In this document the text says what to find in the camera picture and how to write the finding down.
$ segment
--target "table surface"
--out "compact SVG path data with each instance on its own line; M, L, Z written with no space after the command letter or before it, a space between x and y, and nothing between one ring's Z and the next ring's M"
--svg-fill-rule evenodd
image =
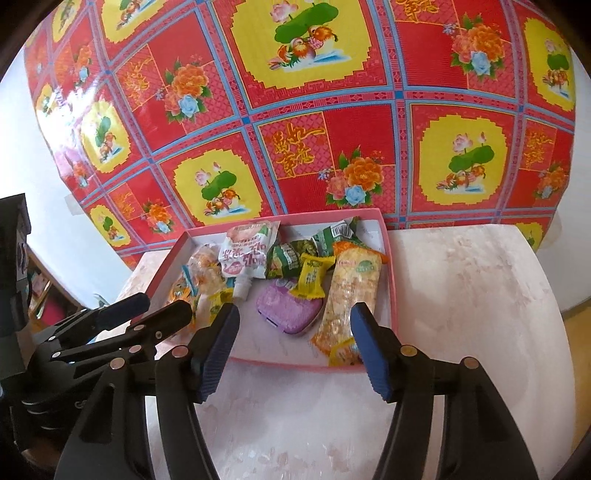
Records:
M540 480L552 478L570 456L573 366L558 305L524 237L511 225L412 229L389 237L401 341L436 359L479 359ZM144 254L120 298L145 291L166 253ZM146 402L154 468L158 479L168 479L155 399ZM223 480L369 480L394 412L365 374L231 361L217 392L196 408ZM425 480L436 475L442 425L443 398L437 397Z

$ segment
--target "white wall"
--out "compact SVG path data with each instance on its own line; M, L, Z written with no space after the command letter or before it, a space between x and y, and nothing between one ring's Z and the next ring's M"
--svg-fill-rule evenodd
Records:
M22 51L0 82L0 138L0 197L27 195L28 243L39 259L82 304L98 306L95 293L115 301L131 271L89 218L66 205L70 192L38 129Z
M538 250L560 310L591 297L591 79L573 60L577 106L570 181Z

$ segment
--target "purple container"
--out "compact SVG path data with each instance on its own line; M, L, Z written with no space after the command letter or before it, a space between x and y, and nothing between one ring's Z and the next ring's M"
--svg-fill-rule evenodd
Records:
M294 297L290 289L296 285L280 278L269 285L256 300L256 309L268 322L284 333L302 333L316 319L323 300L306 300Z

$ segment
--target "barcode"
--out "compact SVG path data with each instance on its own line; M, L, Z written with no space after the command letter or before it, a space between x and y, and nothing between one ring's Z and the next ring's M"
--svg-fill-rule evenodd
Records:
M332 235L334 238L338 236L344 236L345 238L353 238L353 230L345 222L337 223L331 227Z

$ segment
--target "candy wrapper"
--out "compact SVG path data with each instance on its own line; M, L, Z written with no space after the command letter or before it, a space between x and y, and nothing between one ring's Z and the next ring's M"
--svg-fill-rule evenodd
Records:
M203 316L199 315L199 311L202 310L200 306L206 308L204 301L226 288L221 272L215 245L202 245L182 266L181 275L168 294L165 305L176 300L184 300L191 305L193 318L189 325L174 336L175 341L188 339L200 326L205 326L199 325Z
M357 236L357 223L359 217L353 217L347 220L323 228L320 232L312 237L312 241L316 245L319 257L331 257L335 254L333 246L336 242L348 241L355 245L366 246Z
M326 297L322 289L322 281L326 271L335 264L334 257L313 257L303 254L301 256L303 266L297 285L290 290L296 297L306 300L323 299Z
M222 275L236 277L234 297L246 300L253 278L265 278L267 255L277 241L279 222L255 222L230 228L219 253Z
M295 240L274 246L269 258L267 278L298 277L302 268L302 254L318 256L318 250L312 240Z
M324 316L311 339L325 355L330 356L335 346L353 336L350 323L353 305L362 301L374 312L381 268L380 253L367 248L349 248L338 256ZM344 362L357 361L352 345L342 347L333 352L334 361L339 358Z

